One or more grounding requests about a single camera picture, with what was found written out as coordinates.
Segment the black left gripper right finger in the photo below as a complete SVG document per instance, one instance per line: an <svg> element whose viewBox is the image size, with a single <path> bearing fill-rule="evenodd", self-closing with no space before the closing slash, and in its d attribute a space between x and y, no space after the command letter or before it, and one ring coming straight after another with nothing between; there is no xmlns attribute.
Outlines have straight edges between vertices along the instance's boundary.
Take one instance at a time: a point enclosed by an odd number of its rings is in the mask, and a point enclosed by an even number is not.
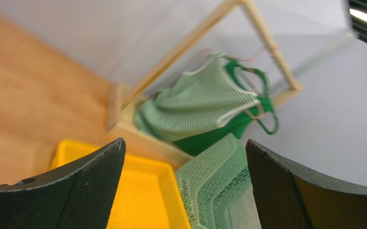
<svg viewBox="0 0 367 229"><path fill-rule="evenodd" d="M248 170L264 229L367 229L367 186L320 173L250 139Z"/></svg>

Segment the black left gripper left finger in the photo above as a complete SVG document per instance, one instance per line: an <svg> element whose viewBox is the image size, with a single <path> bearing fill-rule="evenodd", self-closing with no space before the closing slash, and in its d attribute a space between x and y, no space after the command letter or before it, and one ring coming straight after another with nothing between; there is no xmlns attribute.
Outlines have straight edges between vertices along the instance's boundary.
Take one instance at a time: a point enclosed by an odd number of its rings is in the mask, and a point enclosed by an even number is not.
<svg viewBox="0 0 367 229"><path fill-rule="evenodd" d="M13 185L0 185L0 229L104 229L126 153L118 138Z"/></svg>

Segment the pink wire hanger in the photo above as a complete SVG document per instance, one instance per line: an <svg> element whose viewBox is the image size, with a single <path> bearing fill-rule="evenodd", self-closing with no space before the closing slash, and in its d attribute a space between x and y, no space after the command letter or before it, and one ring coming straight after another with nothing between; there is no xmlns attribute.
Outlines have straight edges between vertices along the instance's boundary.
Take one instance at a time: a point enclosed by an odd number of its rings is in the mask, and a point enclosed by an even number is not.
<svg viewBox="0 0 367 229"><path fill-rule="evenodd" d="M199 51L199 53L204 57L207 57L208 55L211 55L213 53L217 53L217 54L220 53L225 58L234 59L234 60L237 60L239 62L249 62L249 63L253 63L262 54L262 52L263 52L262 47L260 47L260 48L257 49L257 51L253 54L252 57L250 57L248 59L245 59L245 58L235 57L235 56L223 53L223 52L219 52L219 51L217 51L213 48L205 48L205 49L202 49L202 50ZM259 90L258 90L258 88L255 84L255 77L254 76L248 76L247 80L248 80L247 85L252 89L252 91L253 92L259 92ZM245 110L245 113L247 113L251 118L259 120L263 117L265 112L264 112L264 109L263 109L263 106L262 106L261 103L257 104L256 106L257 106L258 111L259 111L258 115L253 115L248 109Z"/></svg>

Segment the green white striped tank top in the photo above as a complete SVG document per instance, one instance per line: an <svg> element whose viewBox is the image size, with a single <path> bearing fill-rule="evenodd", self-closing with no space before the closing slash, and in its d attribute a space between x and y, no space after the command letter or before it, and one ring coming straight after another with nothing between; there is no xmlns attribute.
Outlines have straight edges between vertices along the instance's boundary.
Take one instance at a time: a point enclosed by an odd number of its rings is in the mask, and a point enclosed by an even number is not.
<svg viewBox="0 0 367 229"><path fill-rule="evenodd" d="M232 80L223 54L215 52L200 69L182 73L173 87L137 107L134 121L142 132L172 143L224 127L259 103L256 93Z"/></svg>

